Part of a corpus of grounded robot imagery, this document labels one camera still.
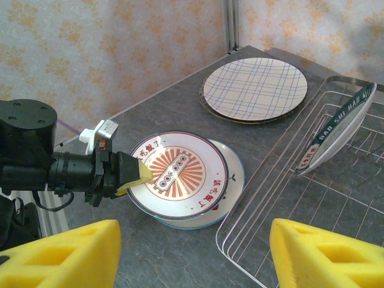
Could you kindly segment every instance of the stacked plates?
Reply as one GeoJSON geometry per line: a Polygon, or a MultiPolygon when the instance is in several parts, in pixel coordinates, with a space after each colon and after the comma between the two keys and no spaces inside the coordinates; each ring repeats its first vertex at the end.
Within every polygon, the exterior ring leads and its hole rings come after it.
{"type": "Polygon", "coordinates": [[[220,221],[244,187],[244,168],[236,153],[193,133],[149,136],[132,156],[141,159],[154,178],[128,194],[141,210],[174,228],[198,229],[220,221]]]}
{"type": "Polygon", "coordinates": [[[307,80],[294,66],[270,58],[228,63],[205,79],[200,102],[214,115],[259,124],[288,115],[305,98],[307,80]]]}

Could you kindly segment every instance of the floral wallpaper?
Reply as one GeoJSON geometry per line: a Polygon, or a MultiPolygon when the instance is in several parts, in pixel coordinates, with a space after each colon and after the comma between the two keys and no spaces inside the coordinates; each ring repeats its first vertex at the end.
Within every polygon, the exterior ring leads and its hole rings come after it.
{"type": "MultiPolygon", "coordinates": [[[[226,53],[221,0],[3,0],[0,99],[32,98],[72,130],[226,53]]],[[[58,125],[56,140],[76,134],[58,125]]]]}
{"type": "Polygon", "coordinates": [[[240,43],[280,49],[342,75],[384,83],[384,2],[379,0],[239,1],[240,43]]]}

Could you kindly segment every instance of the white plate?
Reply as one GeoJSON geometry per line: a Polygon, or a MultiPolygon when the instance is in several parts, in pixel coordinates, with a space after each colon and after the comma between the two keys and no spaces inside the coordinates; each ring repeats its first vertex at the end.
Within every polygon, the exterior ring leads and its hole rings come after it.
{"type": "Polygon", "coordinates": [[[176,229],[194,230],[213,225],[223,219],[232,209],[244,189],[245,171],[238,155],[225,144],[211,140],[211,142],[223,153],[228,164],[229,182],[227,191],[219,204],[209,212],[189,220],[162,220],[163,224],[176,229]]]}
{"type": "Polygon", "coordinates": [[[361,88],[316,134],[295,170],[297,175],[308,173],[328,161],[357,132],[372,104],[376,86],[376,83],[369,83],[361,88]]]}
{"type": "Polygon", "coordinates": [[[262,121],[293,110],[305,98],[307,80],[294,66],[276,59],[248,58],[221,66],[206,80],[204,96],[218,113],[262,121]]]}
{"type": "Polygon", "coordinates": [[[154,178],[128,194],[152,216],[191,219],[214,208],[224,196],[227,163],[206,138],[184,131],[162,132],[143,140],[132,156],[141,159],[154,178]]]}

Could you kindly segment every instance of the dish rack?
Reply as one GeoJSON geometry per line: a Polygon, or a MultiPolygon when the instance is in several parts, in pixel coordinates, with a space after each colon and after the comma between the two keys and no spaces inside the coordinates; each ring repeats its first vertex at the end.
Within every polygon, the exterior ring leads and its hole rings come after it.
{"type": "MultiPolygon", "coordinates": [[[[219,250],[260,287],[279,287],[269,249],[275,218],[384,246],[384,105],[373,102],[360,129],[330,160],[302,176],[293,173],[317,132],[367,84],[327,78],[222,222],[216,235],[219,250]]],[[[377,91],[384,92],[384,86],[377,91]]]]}

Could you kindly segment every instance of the plaid plate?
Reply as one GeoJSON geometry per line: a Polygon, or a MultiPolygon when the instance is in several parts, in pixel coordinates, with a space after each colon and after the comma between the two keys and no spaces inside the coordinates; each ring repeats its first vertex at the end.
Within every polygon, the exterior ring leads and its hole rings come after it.
{"type": "Polygon", "coordinates": [[[228,63],[206,80],[204,97],[230,118],[262,121],[293,110],[307,93],[307,80],[294,66],[269,58],[228,63]]]}

